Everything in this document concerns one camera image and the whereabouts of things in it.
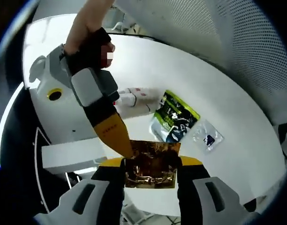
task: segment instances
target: white mesh panel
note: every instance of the white mesh panel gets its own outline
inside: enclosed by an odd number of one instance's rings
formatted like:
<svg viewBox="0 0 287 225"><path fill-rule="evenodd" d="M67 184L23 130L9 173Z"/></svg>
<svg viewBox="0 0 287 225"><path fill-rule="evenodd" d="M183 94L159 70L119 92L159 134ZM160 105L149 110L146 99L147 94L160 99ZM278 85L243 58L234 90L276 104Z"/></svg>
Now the white mesh panel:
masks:
<svg viewBox="0 0 287 225"><path fill-rule="evenodd" d="M287 122L287 53L252 0L117 0L152 36L218 64L274 124Z"/></svg>

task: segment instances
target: gold foil packet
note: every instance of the gold foil packet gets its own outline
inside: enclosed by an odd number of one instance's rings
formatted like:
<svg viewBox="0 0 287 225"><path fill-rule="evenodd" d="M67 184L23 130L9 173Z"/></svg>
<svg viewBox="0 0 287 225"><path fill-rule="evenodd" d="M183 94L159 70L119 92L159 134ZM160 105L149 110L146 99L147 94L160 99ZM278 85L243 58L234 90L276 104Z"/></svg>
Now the gold foil packet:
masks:
<svg viewBox="0 0 287 225"><path fill-rule="evenodd" d="M181 143L131 140L134 156L125 159L126 188L174 188Z"/></svg>

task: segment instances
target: white table surface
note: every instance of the white table surface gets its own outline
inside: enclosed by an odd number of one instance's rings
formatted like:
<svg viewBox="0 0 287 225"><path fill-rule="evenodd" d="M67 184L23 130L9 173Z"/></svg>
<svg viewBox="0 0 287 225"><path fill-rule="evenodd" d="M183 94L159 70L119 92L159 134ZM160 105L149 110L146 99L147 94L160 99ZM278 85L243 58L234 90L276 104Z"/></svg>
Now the white table surface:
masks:
<svg viewBox="0 0 287 225"><path fill-rule="evenodd" d="M47 55L65 42L74 17L57 17L57 21L48 25L41 36L38 36L35 28L29 30L25 45L29 50L25 51L23 59L26 76L39 55ZM37 23L42 23L38 25L35 22L39 30L43 30L42 26L47 24L42 21ZM206 62L176 48L137 37L111 35L111 38L116 50L108 70L120 89L169 89L224 136L224 141L213 152L205 154L192 141L192 130L182 140L180 155L202 161L211 176L219 177L239 194L241 204L261 196L283 176L284 158L270 122L250 96L230 78ZM52 129L55 133L58 130L63 132L59 120L63 117L63 111L69 113L67 108L61 110L63 105L54 106L54 109L43 107L36 102L35 92L30 92L47 135ZM76 106L73 98L70 101ZM46 125L44 115L51 110L53 117L49 116L49 124ZM75 111L74 117L78 116L80 120L85 120L84 114ZM154 140L148 133L150 119L151 115L125 120L130 137ZM104 150L108 158L119 156L105 145ZM177 185L175 189L126 188L125 191L140 210L180 216Z"/></svg>

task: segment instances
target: yellow circle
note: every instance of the yellow circle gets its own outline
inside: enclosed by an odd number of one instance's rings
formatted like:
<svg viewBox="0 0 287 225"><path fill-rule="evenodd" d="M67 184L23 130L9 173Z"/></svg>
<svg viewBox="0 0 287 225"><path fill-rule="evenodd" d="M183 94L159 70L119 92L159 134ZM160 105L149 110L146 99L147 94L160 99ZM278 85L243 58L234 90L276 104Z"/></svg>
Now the yellow circle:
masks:
<svg viewBox="0 0 287 225"><path fill-rule="evenodd" d="M56 98L56 99L54 99L54 100L52 100L51 99L51 97L53 97L55 94L59 94L59 96L57 96L58 98ZM61 95L62 95L62 89L60 89L60 88L54 88L54 89L52 89L52 90L50 90L48 93L47 93L47 98L50 100L50 101L56 101L56 100L58 100L60 97L61 97Z"/></svg>

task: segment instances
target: green snack bag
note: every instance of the green snack bag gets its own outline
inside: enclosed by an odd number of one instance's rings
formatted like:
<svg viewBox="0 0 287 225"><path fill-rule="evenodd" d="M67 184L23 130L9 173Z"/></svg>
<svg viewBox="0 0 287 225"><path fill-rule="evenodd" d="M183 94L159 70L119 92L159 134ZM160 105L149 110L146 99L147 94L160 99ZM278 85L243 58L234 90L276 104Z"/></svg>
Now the green snack bag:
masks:
<svg viewBox="0 0 287 225"><path fill-rule="evenodd" d="M190 106L166 90L152 119L150 132L161 142L177 143L199 119Z"/></svg>

